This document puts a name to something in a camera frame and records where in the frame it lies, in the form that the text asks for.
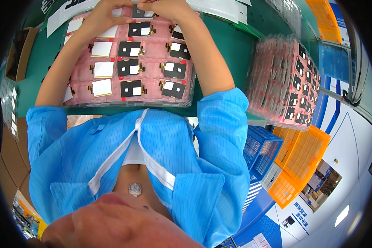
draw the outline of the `hand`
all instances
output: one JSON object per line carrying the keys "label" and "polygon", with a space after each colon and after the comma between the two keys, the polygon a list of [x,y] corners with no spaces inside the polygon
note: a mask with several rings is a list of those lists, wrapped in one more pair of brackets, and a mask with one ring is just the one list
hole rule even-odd
{"label": "hand", "polygon": [[131,23],[133,20],[126,16],[113,17],[111,12],[114,7],[127,6],[132,7],[134,3],[130,0],[101,0],[95,8],[89,13],[81,27],[75,35],[82,36],[88,41],[104,33],[109,28],[125,23]]}
{"label": "hand", "polygon": [[151,10],[176,24],[196,15],[186,0],[139,0],[137,7],[143,11]]}

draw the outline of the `blue striped lab coat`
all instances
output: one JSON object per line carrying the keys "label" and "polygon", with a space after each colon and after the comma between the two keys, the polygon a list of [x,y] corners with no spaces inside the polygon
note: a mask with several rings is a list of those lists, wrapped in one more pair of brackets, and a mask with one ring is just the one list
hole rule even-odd
{"label": "blue striped lab coat", "polygon": [[32,107],[26,115],[32,202],[50,224],[111,192],[137,131],[160,202],[189,236],[214,247],[241,225],[249,189],[242,153],[247,106],[238,88],[206,96],[197,103],[194,130],[183,117],[154,109],[104,116],[67,130],[63,108]]}

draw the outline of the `blue plastic crate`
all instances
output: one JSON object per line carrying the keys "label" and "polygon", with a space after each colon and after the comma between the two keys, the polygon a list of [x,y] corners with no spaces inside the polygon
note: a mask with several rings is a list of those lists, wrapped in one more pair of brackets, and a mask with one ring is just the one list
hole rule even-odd
{"label": "blue plastic crate", "polygon": [[262,180],[283,142],[261,126],[248,126],[243,154],[252,182]]}

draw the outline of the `person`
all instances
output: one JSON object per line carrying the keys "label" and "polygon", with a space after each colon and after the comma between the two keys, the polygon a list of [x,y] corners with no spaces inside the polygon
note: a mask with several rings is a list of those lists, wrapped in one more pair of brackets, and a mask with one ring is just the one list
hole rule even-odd
{"label": "person", "polygon": [[[65,88],[90,39],[129,17],[129,0],[101,0],[63,46],[26,115],[30,197],[49,247],[215,247],[238,231],[249,190],[243,158],[246,96],[207,27],[185,0],[140,0],[179,25],[203,98],[199,125],[155,109],[92,119],[67,130]],[[192,138],[199,142],[199,156]]]}

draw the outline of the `green workbench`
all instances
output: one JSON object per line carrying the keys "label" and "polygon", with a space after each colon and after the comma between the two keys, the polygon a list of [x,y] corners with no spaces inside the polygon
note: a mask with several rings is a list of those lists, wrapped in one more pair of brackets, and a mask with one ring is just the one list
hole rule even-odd
{"label": "green workbench", "polygon": [[[286,23],[284,23],[278,14],[271,7],[269,7],[264,0],[251,0],[251,3],[252,7],[248,7],[247,21],[249,24],[253,23],[253,26],[234,24],[209,16],[205,16],[203,19],[216,46],[229,67],[236,87],[242,90],[244,90],[244,83],[246,81],[245,78],[258,38],[264,37],[270,33],[283,33],[285,35],[292,33]],[[13,85],[15,85],[18,91],[16,109],[18,117],[25,117],[28,109],[34,106],[37,93],[40,89],[41,81],[45,77],[48,67],[54,62],[55,55],[60,51],[66,27],[67,23],[64,23],[48,38],[46,29],[43,29],[37,34],[32,51],[30,52],[25,80],[17,83],[11,81],[10,79],[4,77],[5,66],[2,67],[0,71],[0,80],[10,81]],[[308,26],[304,27],[305,30],[302,28],[301,41],[308,48],[308,51],[311,54],[314,54],[314,51],[312,50],[315,50],[315,48],[312,49],[312,47],[315,45],[310,46],[310,42],[315,41],[311,37],[311,32],[309,33],[308,31]],[[197,101],[199,101],[202,97],[203,95],[197,79],[191,107],[159,107],[159,109],[176,113],[180,116],[196,116]],[[67,107],[65,108],[65,112],[67,115],[110,115],[141,108],[144,107]],[[247,117],[248,119],[262,120],[261,118],[248,113]]]}

